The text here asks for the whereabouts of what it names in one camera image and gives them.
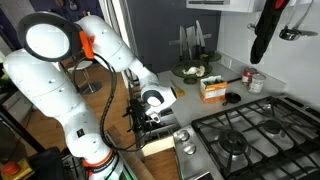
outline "dark wall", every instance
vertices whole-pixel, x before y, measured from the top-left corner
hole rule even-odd
[[[74,0],[78,6],[78,10],[72,11],[69,8],[69,1],[63,0],[64,6],[59,8],[55,0],[30,0],[30,3],[35,11],[52,11],[61,16],[65,17],[66,19],[75,22],[80,20],[83,15],[82,11],[89,11],[92,15],[97,15],[103,18],[103,14],[100,8],[100,4],[98,0]]]
[[[12,26],[7,16],[0,8],[0,35],[2,39],[8,44],[11,50],[21,49],[20,42],[17,38],[17,31]]]
[[[199,20],[208,51],[217,48],[220,12],[187,9],[185,0],[127,0],[140,60],[154,72],[169,70],[179,62],[179,45],[169,41],[179,39],[180,25],[195,26]]]

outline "lid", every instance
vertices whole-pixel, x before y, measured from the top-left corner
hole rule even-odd
[[[3,173],[10,174],[10,175],[16,174],[19,171],[20,171],[20,166],[14,161],[9,161],[2,168]]]
[[[259,73],[252,75],[252,78],[257,79],[257,80],[265,80],[266,79],[266,77],[264,75],[259,74]]]

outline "white countertop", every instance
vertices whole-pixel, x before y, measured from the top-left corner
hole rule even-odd
[[[226,81],[230,81],[241,77],[241,75],[234,73],[233,71],[231,71],[230,69],[226,68],[218,62],[210,64],[213,70],[209,76],[221,75],[223,79]],[[249,93],[247,87],[243,86],[241,80],[239,80],[229,83],[227,85],[227,92],[235,92],[241,96],[241,101],[239,103],[228,103],[226,106],[222,106],[222,103],[224,101],[204,103],[199,96],[199,79],[196,84],[187,85],[183,82],[183,78],[175,76],[171,71],[158,73],[158,77],[159,83],[162,86],[171,86],[170,79],[172,79],[174,83],[181,89],[183,89],[186,93],[184,97],[178,98],[177,101],[171,106],[173,113],[176,116],[177,121],[181,127],[184,127],[185,125],[189,124],[191,121],[195,119],[270,96],[270,92],[267,92],[264,88],[262,89],[260,94]]]

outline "stove knob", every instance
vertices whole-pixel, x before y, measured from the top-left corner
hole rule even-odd
[[[187,130],[181,130],[180,132],[178,132],[178,137],[182,141],[187,141],[190,138],[190,134],[188,133]]]
[[[190,143],[183,149],[183,151],[186,152],[188,155],[192,155],[196,152],[196,145]]]

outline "stove burner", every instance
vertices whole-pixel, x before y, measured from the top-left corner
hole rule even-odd
[[[274,120],[267,120],[263,123],[263,128],[271,134],[279,134],[281,131],[280,123]]]
[[[248,147],[246,138],[238,131],[225,130],[220,132],[219,144],[223,150],[232,155],[240,155],[244,153]]]

